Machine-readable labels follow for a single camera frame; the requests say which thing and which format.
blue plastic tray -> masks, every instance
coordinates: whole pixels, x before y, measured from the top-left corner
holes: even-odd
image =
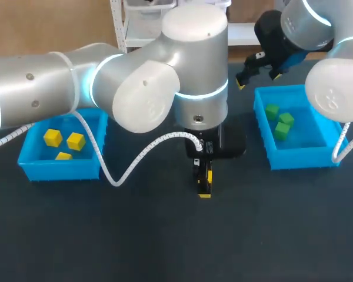
[[[108,115],[99,109],[78,111],[91,128],[102,152]],[[63,141],[59,147],[47,146],[43,136],[48,129],[60,130]],[[86,144],[81,151],[71,150],[66,140],[72,132],[83,134]],[[69,153],[72,160],[55,160],[59,152]],[[18,164],[30,181],[98,179],[100,164],[85,129],[72,114],[53,117],[30,128]]]
[[[265,116],[268,104],[289,112],[295,119],[285,141],[274,138],[277,121]],[[341,133],[341,125],[319,114],[308,102],[305,86],[277,86],[255,90],[254,110],[272,170],[338,166],[331,154]],[[345,139],[341,150],[348,144]]]

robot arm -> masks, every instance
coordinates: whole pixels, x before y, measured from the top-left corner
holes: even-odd
[[[259,56],[247,59],[237,75],[240,88],[260,66],[271,65],[269,75],[275,79],[308,52],[325,48],[327,57],[306,79],[308,99],[324,116],[353,122],[353,0],[291,0],[282,13],[264,13],[255,33],[264,50],[262,61]]]
[[[95,43],[0,58],[0,130],[98,107],[142,133],[166,118],[174,100],[181,126],[211,129],[227,115],[227,59],[227,18],[213,5],[173,9],[161,36],[129,54]]]
[[[0,58],[0,129],[97,106],[130,131],[152,130],[179,91],[178,75],[146,59],[131,68],[114,66],[125,57],[97,43],[68,53]]]

black work surface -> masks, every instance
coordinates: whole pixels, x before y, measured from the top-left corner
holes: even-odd
[[[16,164],[24,138],[0,148],[0,281],[353,281],[353,152],[339,168],[272,172],[252,112],[254,87],[303,83],[312,64],[274,83],[264,69],[242,92],[242,66],[230,66],[229,114],[248,148],[214,162],[210,200],[183,140],[155,148],[118,189],[103,176],[30,183]],[[172,116],[145,135],[110,122],[109,170],[117,179],[179,129]]]

cardboard wall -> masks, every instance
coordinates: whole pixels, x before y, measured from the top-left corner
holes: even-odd
[[[0,56],[116,45],[109,0],[0,0]]]

